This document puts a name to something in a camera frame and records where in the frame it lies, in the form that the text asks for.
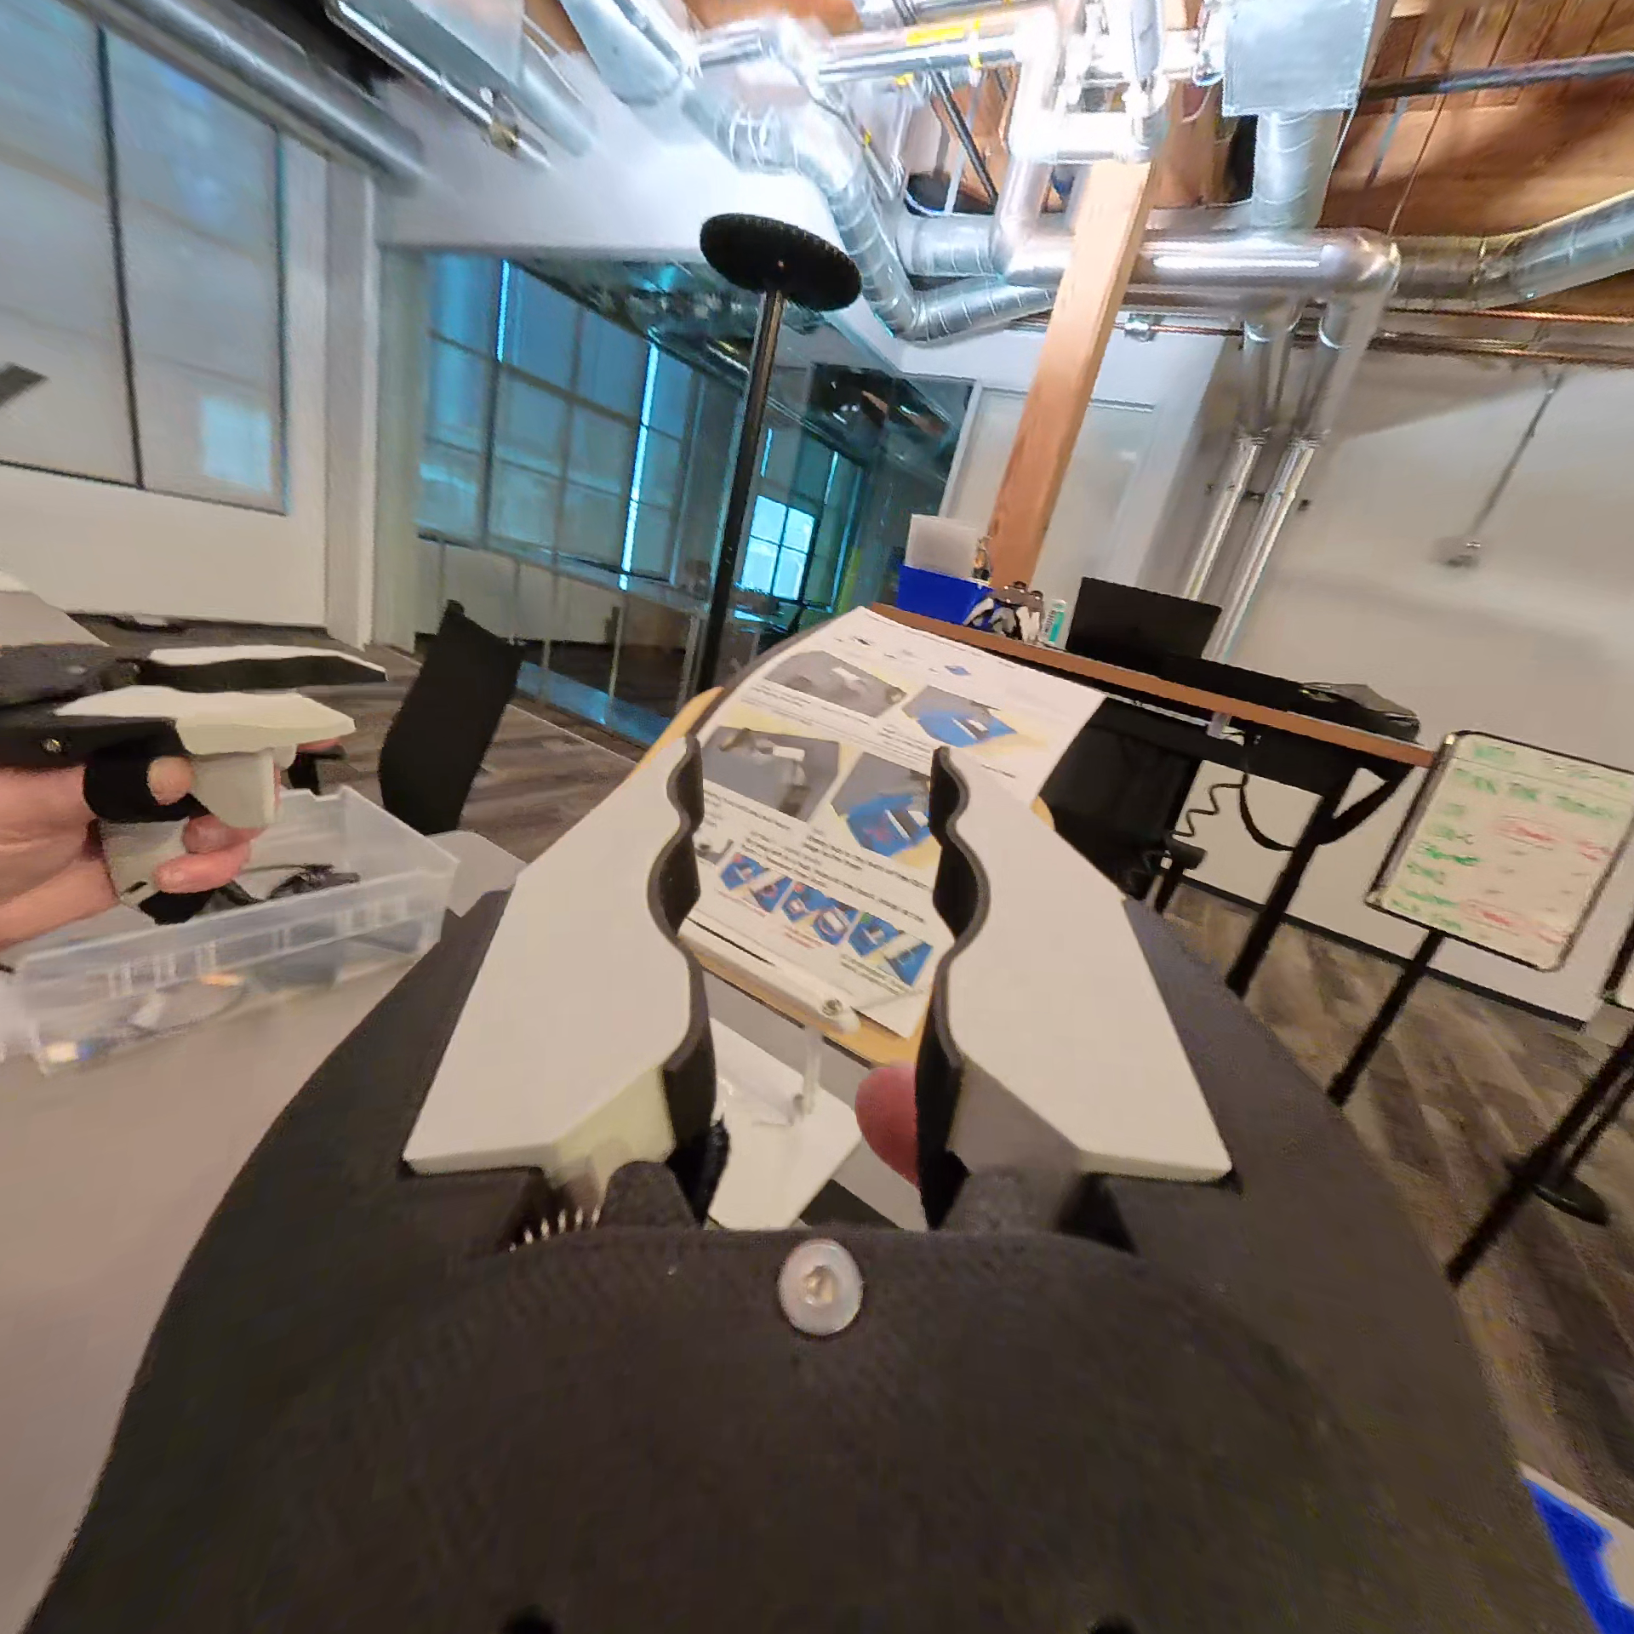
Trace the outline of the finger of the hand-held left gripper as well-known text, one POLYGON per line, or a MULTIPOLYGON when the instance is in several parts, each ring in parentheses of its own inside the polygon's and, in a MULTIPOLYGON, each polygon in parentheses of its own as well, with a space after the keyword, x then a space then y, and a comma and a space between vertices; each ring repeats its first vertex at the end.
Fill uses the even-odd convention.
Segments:
POLYGON ((162 645, 142 655, 140 681, 185 692, 257 692, 378 684, 387 671, 329 645, 162 645))
POLYGON ((121 686, 57 706, 61 721, 144 721, 164 754, 284 751, 347 739, 354 719, 294 690, 121 686))

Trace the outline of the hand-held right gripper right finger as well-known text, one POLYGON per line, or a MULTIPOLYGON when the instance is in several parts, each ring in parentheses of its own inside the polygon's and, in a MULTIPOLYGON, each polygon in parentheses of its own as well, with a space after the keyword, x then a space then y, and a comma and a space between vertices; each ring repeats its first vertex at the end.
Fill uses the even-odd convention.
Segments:
POLYGON ((915 1066, 917 1178, 1210 1184, 1234 1171, 1131 902, 961 749, 932 758, 932 908, 952 945, 915 1066))

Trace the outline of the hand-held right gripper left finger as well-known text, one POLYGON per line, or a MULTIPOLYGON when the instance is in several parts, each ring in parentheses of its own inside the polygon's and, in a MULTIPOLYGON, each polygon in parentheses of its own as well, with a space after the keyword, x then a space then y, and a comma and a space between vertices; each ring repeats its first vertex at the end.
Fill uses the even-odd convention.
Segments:
POLYGON ((629 1161, 708 1153, 703 754, 662 749, 522 869, 407 1138, 421 1175, 535 1169, 605 1192, 629 1161))

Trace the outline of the clear plastic storage bin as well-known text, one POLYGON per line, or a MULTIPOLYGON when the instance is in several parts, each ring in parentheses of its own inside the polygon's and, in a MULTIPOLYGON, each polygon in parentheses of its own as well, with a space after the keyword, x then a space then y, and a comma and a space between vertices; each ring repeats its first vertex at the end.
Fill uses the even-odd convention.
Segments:
POLYGON ((43 1071, 179 1035, 422 955, 457 858, 356 789, 288 791, 242 902, 179 926, 113 908, 4 951, 2 1058, 43 1071))

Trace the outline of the blue plastic bin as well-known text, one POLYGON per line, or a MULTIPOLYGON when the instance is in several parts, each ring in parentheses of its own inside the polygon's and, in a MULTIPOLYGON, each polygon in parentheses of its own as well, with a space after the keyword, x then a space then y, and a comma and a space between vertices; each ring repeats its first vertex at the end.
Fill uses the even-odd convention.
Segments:
POLYGON ((1632 1630, 1632 1525, 1522 1466, 1545 1529, 1599 1632, 1632 1630))

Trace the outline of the person's left hand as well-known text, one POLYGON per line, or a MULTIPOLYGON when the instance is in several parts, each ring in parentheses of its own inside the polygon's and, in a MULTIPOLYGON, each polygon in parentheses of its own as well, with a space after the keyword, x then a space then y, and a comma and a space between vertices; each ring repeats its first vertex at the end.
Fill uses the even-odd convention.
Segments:
MULTIPOLYGON (((2 947, 98 916, 117 904, 82 764, 2 768, 2 947)), ((234 881, 259 826, 189 817, 183 852, 156 867, 162 894, 201 894, 234 881)))

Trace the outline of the black office chair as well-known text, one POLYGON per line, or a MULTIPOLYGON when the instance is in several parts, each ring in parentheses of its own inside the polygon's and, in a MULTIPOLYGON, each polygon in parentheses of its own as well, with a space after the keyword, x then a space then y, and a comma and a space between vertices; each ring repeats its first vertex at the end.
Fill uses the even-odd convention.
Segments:
POLYGON ((1125 894, 1152 891, 1187 795, 1208 756, 1195 717, 1105 698, 1047 776, 1055 832, 1125 894))
POLYGON ((389 815, 424 836, 459 828, 524 661, 522 644, 446 603, 382 739, 376 780, 389 815))

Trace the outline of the long wooden workbench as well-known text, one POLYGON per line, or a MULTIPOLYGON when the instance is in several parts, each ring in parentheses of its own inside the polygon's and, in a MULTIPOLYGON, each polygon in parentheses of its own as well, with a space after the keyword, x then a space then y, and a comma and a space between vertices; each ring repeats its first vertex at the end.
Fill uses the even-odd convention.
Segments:
POLYGON ((1255 725, 1280 729, 1308 741, 1329 743, 1364 762, 1393 762, 1407 768, 1426 770, 1436 764, 1440 754, 1440 749, 1391 739, 1387 735, 1343 725, 1339 721, 1327 721, 1323 717, 1300 714, 1298 710, 1243 700, 1232 692, 1220 692, 1208 686, 1189 686, 1177 681, 1166 681, 1144 669, 1084 659, 1047 645, 1033 645, 1020 640, 1000 638, 985 630, 919 616, 891 605, 870 605, 868 609, 893 624, 909 626, 944 640, 954 640, 965 647, 985 649, 1010 663, 1047 669, 1055 675, 1072 679, 1074 682, 1115 692, 1121 698, 1189 708, 1201 717, 1224 716, 1232 721, 1251 721, 1255 725))

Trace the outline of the black laptop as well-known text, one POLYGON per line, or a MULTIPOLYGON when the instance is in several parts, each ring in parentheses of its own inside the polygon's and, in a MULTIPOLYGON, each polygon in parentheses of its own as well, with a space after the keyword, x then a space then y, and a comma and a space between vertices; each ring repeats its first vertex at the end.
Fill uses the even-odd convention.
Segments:
POLYGON ((1080 659, 1166 673, 1206 657, 1222 609, 1103 577, 1082 577, 1066 651, 1080 659))

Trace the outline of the small blue bin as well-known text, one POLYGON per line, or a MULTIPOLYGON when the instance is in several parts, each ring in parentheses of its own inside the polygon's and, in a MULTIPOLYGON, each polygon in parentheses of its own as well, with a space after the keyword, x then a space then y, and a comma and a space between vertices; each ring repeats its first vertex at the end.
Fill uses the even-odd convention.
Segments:
POLYGON ((957 577, 903 564, 897 572, 893 605, 920 618, 963 626, 989 597, 990 585, 979 577, 957 577))

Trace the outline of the small handwritten whiteboard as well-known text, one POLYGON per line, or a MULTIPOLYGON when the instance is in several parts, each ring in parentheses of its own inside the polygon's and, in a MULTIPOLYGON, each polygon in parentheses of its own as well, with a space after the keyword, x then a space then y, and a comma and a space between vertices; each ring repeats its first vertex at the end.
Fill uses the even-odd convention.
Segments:
POLYGON ((1632 772, 1479 729, 1444 737, 1366 904, 1555 972, 1619 867, 1632 772))

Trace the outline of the black pole with round disc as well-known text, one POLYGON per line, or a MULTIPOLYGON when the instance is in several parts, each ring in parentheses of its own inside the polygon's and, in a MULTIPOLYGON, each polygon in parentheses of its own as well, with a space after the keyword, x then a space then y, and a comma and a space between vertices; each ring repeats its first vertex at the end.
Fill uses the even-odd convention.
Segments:
POLYGON ((759 472, 765 412, 784 309, 794 303, 812 313, 835 313, 852 305, 862 291, 862 276, 847 253, 831 245, 827 237, 817 237, 777 218, 738 212, 712 216, 701 227, 701 251, 708 266, 728 284, 759 297, 759 313, 728 482, 722 542, 710 577, 708 610, 699 644, 697 692, 718 684, 730 597, 740 574, 740 548, 759 472))

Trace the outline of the brown wooden post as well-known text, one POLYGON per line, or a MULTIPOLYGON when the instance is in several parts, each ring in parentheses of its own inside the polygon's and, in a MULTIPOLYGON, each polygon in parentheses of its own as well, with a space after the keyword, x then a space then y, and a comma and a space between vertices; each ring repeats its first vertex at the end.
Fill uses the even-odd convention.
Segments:
POLYGON ((1144 237, 1158 161, 1099 159, 1084 177, 1066 270, 987 531, 998 585, 1035 579, 1059 494, 1144 237))

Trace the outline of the silver ventilation duct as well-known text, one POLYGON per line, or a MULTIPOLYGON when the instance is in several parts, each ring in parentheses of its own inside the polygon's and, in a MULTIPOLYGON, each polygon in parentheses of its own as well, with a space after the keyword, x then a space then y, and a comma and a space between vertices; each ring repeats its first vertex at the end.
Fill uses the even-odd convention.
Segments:
MULTIPOLYGON (((1175 74, 1154 68, 1150 83, 1125 74, 1123 112, 1068 107, 1072 85, 1061 77, 1084 46, 1113 50, 1113 29, 1072 31, 1047 4, 954 6, 942 21, 915 19, 897 31, 829 35, 796 13, 743 17, 699 33, 670 4, 561 4, 584 52, 609 91, 631 109, 658 109, 689 122, 738 171, 798 175, 821 192, 843 251, 862 278, 862 299, 901 340, 934 342, 1043 313, 1066 274, 1070 233, 1051 227, 1045 204, 1057 171, 1078 177, 1068 218, 1096 167, 1158 161, 1169 136, 1160 91, 1175 74), (800 89, 792 99, 738 95, 734 74, 745 64, 773 64, 800 89), (944 218, 913 237, 889 216, 882 171, 870 157, 866 130, 852 118, 839 87, 932 74, 987 74, 1020 64, 1010 105, 1008 169, 992 212, 944 218)), ((1306 303, 1313 293, 1276 293, 1273 251, 1317 254, 1317 218, 1325 206, 1350 109, 1238 109, 1222 93, 1226 116, 1253 122, 1253 186, 1238 214, 1228 210, 1224 235, 1201 235, 1193 278, 1224 293, 1251 291, 1273 303, 1306 303)), ((1385 241, 1393 258, 1393 303, 1401 309, 1446 307, 1494 311, 1564 293, 1630 272, 1630 190, 1582 210, 1485 237, 1411 237, 1385 241)))

